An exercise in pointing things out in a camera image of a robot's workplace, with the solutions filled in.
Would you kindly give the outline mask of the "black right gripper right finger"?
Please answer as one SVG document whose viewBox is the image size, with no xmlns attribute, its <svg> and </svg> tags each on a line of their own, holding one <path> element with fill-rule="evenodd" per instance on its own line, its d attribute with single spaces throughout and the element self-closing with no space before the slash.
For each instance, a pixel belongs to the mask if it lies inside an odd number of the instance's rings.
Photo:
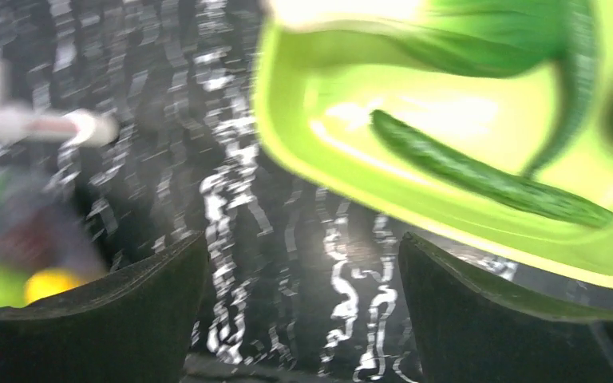
<svg viewBox="0 0 613 383">
<path fill-rule="evenodd" d="M 412 233 L 398 260 L 427 382 L 613 382 L 613 310 L 529 290 Z"/>
</svg>

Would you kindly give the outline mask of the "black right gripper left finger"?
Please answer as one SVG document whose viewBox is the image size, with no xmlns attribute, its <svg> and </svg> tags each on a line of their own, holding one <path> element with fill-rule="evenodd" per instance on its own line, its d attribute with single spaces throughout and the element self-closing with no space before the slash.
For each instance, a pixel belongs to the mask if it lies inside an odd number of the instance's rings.
<svg viewBox="0 0 613 383">
<path fill-rule="evenodd" d="M 203 236 L 27 307 L 0 308 L 0 382 L 178 382 L 208 279 Z"/>
</svg>

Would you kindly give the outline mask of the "green cucumber toy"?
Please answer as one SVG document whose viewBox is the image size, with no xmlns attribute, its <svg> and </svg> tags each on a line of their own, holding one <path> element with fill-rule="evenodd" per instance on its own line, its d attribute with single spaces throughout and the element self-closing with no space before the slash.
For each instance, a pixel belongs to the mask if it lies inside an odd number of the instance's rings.
<svg viewBox="0 0 613 383">
<path fill-rule="evenodd" d="M 370 122 L 374 133 L 395 154 L 469 192 L 518 211 L 565 223 L 594 228 L 613 223 L 613 212 L 597 203 L 475 160 L 383 110 L 373 110 Z"/>
</svg>

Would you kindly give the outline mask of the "light green lime toy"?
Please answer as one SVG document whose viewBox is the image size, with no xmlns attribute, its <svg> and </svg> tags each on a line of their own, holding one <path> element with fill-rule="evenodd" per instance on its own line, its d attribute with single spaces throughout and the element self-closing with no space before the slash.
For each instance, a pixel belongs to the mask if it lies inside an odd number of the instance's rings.
<svg viewBox="0 0 613 383">
<path fill-rule="evenodd" d="M 24 289 L 29 277 L 27 272 L 0 266 L 0 307 L 26 305 Z"/>
</svg>

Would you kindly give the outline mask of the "clear zip top bag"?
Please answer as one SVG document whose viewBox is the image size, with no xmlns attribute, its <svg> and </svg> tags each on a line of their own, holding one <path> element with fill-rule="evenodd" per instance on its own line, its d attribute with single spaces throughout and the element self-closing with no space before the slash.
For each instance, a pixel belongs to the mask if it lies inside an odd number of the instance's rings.
<svg viewBox="0 0 613 383">
<path fill-rule="evenodd" d="M 66 114 L 0 109 L 0 144 L 28 139 L 74 149 L 109 144 L 118 132 L 116 121 L 85 109 Z M 85 283 L 109 272 L 80 214 L 64 200 L 61 183 L 13 166 L 0 168 L 0 266 L 30 277 L 47 268 L 64 268 Z"/>
</svg>

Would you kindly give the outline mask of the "green bean pod toy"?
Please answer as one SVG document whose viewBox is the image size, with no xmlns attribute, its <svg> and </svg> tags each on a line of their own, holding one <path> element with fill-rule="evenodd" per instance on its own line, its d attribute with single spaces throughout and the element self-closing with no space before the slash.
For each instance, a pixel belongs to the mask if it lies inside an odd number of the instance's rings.
<svg viewBox="0 0 613 383">
<path fill-rule="evenodd" d="M 594 100 L 599 43 L 593 1 L 564 1 L 564 47 L 559 55 L 563 103 L 557 126 L 521 175 L 531 179 L 572 143 Z"/>
</svg>

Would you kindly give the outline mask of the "yellow banana toy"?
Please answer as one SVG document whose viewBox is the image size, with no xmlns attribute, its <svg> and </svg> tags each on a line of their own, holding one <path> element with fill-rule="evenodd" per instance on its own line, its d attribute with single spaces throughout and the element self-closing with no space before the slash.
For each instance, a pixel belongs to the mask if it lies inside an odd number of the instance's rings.
<svg viewBox="0 0 613 383">
<path fill-rule="evenodd" d="M 85 280 L 71 270 L 64 268 L 47 268 L 33 274 L 24 286 L 24 298 L 27 304 L 52 295 L 72 290 L 85 284 Z"/>
</svg>

